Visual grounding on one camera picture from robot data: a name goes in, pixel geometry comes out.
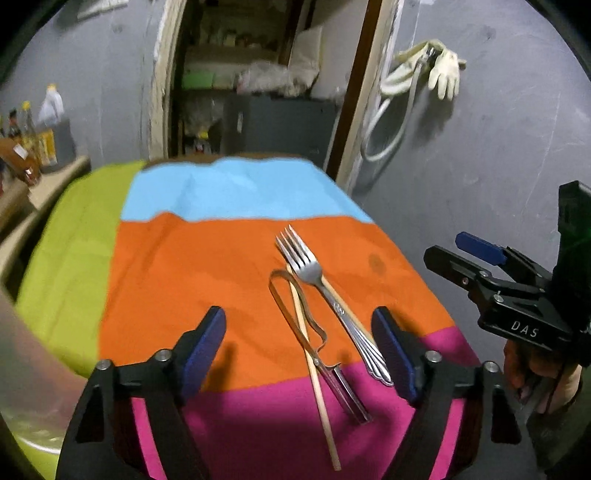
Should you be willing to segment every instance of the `door frame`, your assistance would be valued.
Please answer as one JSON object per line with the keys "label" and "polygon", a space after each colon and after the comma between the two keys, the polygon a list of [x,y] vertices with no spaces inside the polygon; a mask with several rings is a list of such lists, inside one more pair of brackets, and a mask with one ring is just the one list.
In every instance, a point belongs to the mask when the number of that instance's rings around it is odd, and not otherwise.
{"label": "door frame", "polygon": [[326,173],[350,193],[361,164],[366,113],[379,102],[380,80],[388,74],[404,0],[369,0]]}
{"label": "door frame", "polygon": [[[171,93],[175,72],[180,67],[177,49],[186,14],[187,1],[166,0],[154,47],[154,75],[151,89],[148,158],[168,157]],[[335,138],[327,164],[327,174],[345,188],[354,171],[361,145],[361,128],[368,102],[376,96],[385,64],[394,18],[403,0],[368,0],[359,43]]]}

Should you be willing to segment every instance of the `orange fabric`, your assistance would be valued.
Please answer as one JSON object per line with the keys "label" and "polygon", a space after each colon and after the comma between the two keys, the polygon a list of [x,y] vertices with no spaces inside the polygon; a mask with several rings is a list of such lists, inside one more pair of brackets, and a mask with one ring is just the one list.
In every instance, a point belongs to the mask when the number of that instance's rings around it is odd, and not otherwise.
{"label": "orange fabric", "polygon": [[[228,331],[204,388],[223,391],[307,376],[295,336],[268,289],[285,268],[276,220],[189,223],[164,213],[148,223],[122,222],[100,326],[101,358],[142,362],[194,329],[211,305],[222,306]],[[349,217],[290,222],[319,259],[326,278],[369,329],[377,306],[419,336],[453,326],[443,306],[398,248],[376,226]],[[287,284],[278,280],[293,308]],[[304,286],[310,309],[328,333],[328,365],[360,360],[320,293]]]}

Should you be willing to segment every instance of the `fork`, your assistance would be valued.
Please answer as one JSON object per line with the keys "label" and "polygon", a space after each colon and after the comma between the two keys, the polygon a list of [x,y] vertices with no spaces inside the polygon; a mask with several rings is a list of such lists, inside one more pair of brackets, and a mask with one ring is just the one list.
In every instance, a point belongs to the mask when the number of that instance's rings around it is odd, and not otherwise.
{"label": "fork", "polygon": [[384,357],[371,340],[359,330],[333,294],[324,286],[320,263],[292,226],[288,225],[285,231],[275,238],[275,241],[297,277],[301,281],[315,286],[333,309],[361,355],[370,376],[384,385],[392,387],[392,379]]}

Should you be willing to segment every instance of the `metal tongs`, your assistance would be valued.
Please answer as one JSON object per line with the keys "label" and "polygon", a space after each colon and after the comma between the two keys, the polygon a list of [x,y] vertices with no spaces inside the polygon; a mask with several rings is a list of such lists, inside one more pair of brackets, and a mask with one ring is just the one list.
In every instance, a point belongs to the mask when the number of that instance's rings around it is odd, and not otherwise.
{"label": "metal tongs", "polygon": [[[300,300],[302,311],[305,320],[308,324],[312,327],[312,329],[318,334],[320,339],[322,340],[322,344],[317,348],[314,349],[310,342],[306,339],[306,337],[302,334],[302,331],[298,327],[296,321],[294,320],[293,316],[286,308],[285,303],[281,299],[279,292],[273,285],[274,278],[283,278],[287,282],[289,282],[297,292],[297,296]],[[328,340],[328,336],[326,332],[316,323],[312,313],[310,312],[310,308],[308,307],[308,302],[306,301],[306,297],[304,292],[302,291],[300,285],[298,284],[296,278],[290,274],[286,270],[274,270],[271,272],[271,276],[269,277],[269,290],[271,291],[271,295],[275,299],[277,306],[281,310],[281,313],[287,320],[291,330],[294,332],[295,337],[297,338],[298,342],[302,346],[302,348],[310,354],[316,369],[324,378],[327,385],[332,390],[332,393],[335,395],[336,399],[339,401],[340,405],[343,409],[349,413],[358,423],[363,424],[371,421],[371,416],[369,415],[367,409],[361,403],[359,397],[355,394],[349,382],[343,375],[343,372],[340,369],[340,364],[336,364],[332,367],[327,367],[324,362],[319,357],[319,352],[324,348],[326,342]]]}

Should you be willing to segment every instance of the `rubber glove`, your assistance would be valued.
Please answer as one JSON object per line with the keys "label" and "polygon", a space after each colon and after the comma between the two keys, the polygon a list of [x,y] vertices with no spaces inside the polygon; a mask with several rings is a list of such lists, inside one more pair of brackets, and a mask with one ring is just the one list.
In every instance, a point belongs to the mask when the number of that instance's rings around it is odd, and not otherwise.
{"label": "rubber glove", "polygon": [[[394,56],[394,60],[400,65],[382,82],[382,96],[391,97],[401,95],[410,90],[414,69],[417,66],[418,59],[420,59],[431,46],[438,50],[446,49],[446,46],[439,40],[427,40],[414,45],[408,50],[400,51]],[[427,71],[428,68],[425,67],[422,73]]]}
{"label": "rubber glove", "polygon": [[460,91],[460,65],[466,66],[465,60],[458,60],[457,53],[444,48],[435,60],[435,65],[429,74],[429,90],[437,85],[437,96],[443,100],[453,100]]}

